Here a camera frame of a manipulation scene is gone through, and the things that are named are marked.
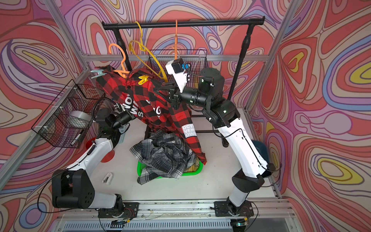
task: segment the gray plaid shirt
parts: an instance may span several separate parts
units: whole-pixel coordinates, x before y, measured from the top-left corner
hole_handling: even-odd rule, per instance
[[[185,169],[198,161],[196,154],[181,138],[162,130],[134,145],[130,152],[139,162],[147,165],[138,177],[139,184],[159,176],[178,179]]]

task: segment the orange hanger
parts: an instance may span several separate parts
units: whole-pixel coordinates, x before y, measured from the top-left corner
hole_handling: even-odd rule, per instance
[[[129,72],[129,71],[126,71],[126,70],[125,70],[125,67],[124,67],[124,61],[126,60],[125,53],[124,53],[123,49],[122,49],[120,46],[118,46],[118,45],[115,44],[115,43],[112,43],[112,44],[110,44],[110,45],[108,46],[108,52],[109,52],[110,54],[112,54],[112,51],[111,51],[112,46],[117,47],[117,48],[121,51],[121,53],[122,53],[122,55],[123,55],[123,59],[122,59],[122,61],[121,61],[121,67],[122,67],[122,70],[114,70],[114,72],[117,72],[120,76],[122,76],[123,78],[126,78],[125,73],[128,74],[128,73],[130,73],[130,72]]]
[[[176,19],[175,20],[175,46],[174,46],[174,50],[175,50],[175,59],[178,59],[178,20]]]

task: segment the red cup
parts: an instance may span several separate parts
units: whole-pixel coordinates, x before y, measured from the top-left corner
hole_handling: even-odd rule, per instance
[[[86,145],[85,145],[85,148],[86,149],[89,149],[92,145],[93,145],[93,141],[96,139],[96,137],[92,138],[91,140],[89,140]],[[101,160],[102,163],[107,163],[108,161],[110,161],[111,159],[113,159],[113,157],[115,156],[115,151],[112,150],[110,152],[107,153],[107,155]]]

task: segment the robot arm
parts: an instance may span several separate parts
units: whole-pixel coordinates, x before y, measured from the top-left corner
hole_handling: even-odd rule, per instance
[[[268,164],[253,145],[235,105],[222,97],[224,78],[218,70],[204,68],[200,73],[198,89],[195,89],[184,84],[186,68],[181,58],[170,61],[166,68],[168,73],[174,75],[176,83],[156,88],[155,91],[158,94],[168,91],[168,101],[173,108],[182,102],[203,107],[202,113],[228,141],[241,164],[242,169],[232,177],[235,187],[227,199],[229,213],[238,215],[246,202],[247,193],[259,189],[264,183],[263,178],[270,176],[275,167]]]
[[[103,108],[98,111],[96,121],[100,133],[90,148],[66,169],[57,170],[52,179],[52,203],[56,208],[111,209],[113,215],[124,211],[121,195],[94,190],[90,176],[99,162],[118,143],[121,136],[118,128],[135,117],[128,111],[117,116]]]

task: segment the small white clip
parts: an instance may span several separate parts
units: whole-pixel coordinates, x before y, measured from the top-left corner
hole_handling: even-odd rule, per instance
[[[102,183],[107,185],[111,184],[113,177],[114,175],[112,172],[107,173],[107,175],[103,178]]]

